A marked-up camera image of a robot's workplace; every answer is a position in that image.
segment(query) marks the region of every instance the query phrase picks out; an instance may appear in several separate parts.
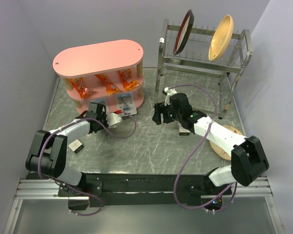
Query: pink oval shelf top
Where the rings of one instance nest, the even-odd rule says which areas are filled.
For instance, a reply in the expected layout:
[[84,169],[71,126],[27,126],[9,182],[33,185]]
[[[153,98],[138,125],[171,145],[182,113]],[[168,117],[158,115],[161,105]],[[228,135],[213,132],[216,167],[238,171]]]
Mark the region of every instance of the pink oval shelf top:
[[142,46],[132,40],[114,40],[63,50],[53,60],[55,72],[63,78],[79,78],[117,71],[137,65]]

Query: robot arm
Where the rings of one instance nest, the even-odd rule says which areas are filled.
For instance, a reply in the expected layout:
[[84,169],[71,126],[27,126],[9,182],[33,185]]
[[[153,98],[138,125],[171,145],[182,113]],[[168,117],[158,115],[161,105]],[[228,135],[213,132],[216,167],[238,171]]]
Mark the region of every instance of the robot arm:
[[[67,146],[92,132],[102,130],[103,127],[91,120],[81,121],[77,123],[79,118],[92,118],[102,123],[105,127],[110,127],[122,121],[122,118],[115,113],[107,114],[105,107],[102,104],[96,104],[91,102],[89,104],[88,111],[83,112],[73,122],[76,124],[56,134],[54,138],[49,142],[47,149],[51,148],[50,152],[43,153],[42,157],[42,173],[56,178],[57,180],[63,181],[67,184],[84,188],[86,186],[86,179],[83,173],[71,168],[66,163],[66,148]],[[33,143],[31,145],[29,155],[26,160],[26,168],[30,171],[38,171],[38,160],[39,154],[42,149],[42,145],[50,136],[51,133],[55,132],[40,130],[35,134]]]
[[163,123],[178,121],[183,128],[204,136],[209,124],[212,123],[207,139],[231,156],[231,165],[216,168],[208,174],[216,187],[234,182],[248,186],[269,169],[266,155],[258,138],[238,135],[213,122],[205,113],[194,111],[186,94],[177,93],[174,89],[168,88],[165,88],[163,93],[167,95],[165,102],[154,105],[152,120],[157,125],[162,123],[161,115],[163,115]]

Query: wooden plate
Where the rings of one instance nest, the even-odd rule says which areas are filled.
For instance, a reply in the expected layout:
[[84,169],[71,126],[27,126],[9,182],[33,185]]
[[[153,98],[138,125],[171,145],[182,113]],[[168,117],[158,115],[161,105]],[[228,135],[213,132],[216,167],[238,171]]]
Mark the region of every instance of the wooden plate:
[[[234,132],[234,133],[237,133],[239,135],[242,135],[243,136],[243,133],[240,132],[239,130],[237,130],[235,127],[232,127],[232,126],[229,126],[229,125],[223,125],[223,127],[229,129],[230,131]],[[210,143],[210,146],[212,147],[212,149],[220,156],[222,157],[223,159],[225,160],[229,160],[231,161],[231,157],[222,149],[220,148],[218,145],[214,144],[213,142],[209,142]]]
[[226,51],[234,28],[233,18],[226,15],[219,23],[209,46],[209,60],[219,59]]
[[189,36],[191,34],[193,22],[194,22],[194,15],[190,9],[188,10],[184,20],[182,21],[180,29],[178,31],[175,46],[174,46],[174,51],[173,51],[174,55],[180,54],[183,51],[189,39]]

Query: red plate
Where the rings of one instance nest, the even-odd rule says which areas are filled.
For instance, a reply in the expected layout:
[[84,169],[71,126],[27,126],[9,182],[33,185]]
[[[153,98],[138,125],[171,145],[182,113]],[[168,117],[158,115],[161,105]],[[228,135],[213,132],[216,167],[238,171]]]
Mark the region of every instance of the red plate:
[[173,52],[174,55],[180,54],[183,51],[188,41],[188,38],[191,34],[193,22],[194,22],[194,15],[190,9],[188,10],[180,26],[180,29],[176,38],[175,46],[174,46],[174,52]]

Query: gray work surface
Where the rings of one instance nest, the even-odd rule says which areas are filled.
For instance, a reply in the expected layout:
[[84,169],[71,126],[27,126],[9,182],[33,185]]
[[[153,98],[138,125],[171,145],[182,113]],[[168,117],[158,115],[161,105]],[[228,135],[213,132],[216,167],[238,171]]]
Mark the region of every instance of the gray work surface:
[[[168,84],[191,83],[207,89],[215,98],[218,95],[219,85],[217,78],[203,78],[198,75],[180,72],[165,72],[162,77],[161,88]],[[179,136],[178,124],[156,125],[152,121],[154,113],[154,89],[156,70],[144,70],[145,83],[143,86],[145,100],[134,115],[137,121],[135,134],[128,139],[117,139],[101,130],[80,138],[85,146],[79,153],[67,149],[67,162],[73,168],[86,173],[139,173],[139,174],[175,174],[178,173],[186,157],[202,139],[201,136]],[[196,108],[213,110],[212,102],[196,88],[181,87],[178,92],[189,94],[190,104]],[[226,98],[229,93],[229,84],[224,80],[223,87]],[[66,93],[65,86],[60,80],[52,108],[46,123],[46,129],[56,129],[71,122],[78,112],[72,99]],[[241,130],[239,116],[234,104],[222,120],[214,119],[219,124],[226,124]],[[134,124],[129,117],[111,128],[111,131],[120,136],[129,135]],[[222,159],[211,148],[209,141],[205,141],[188,162],[185,174],[206,174],[216,167],[229,165],[230,162]]]
[[14,231],[14,234],[273,233],[264,197],[235,198],[233,204],[216,215],[171,204],[107,206],[88,217],[69,214],[67,200],[25,200]]

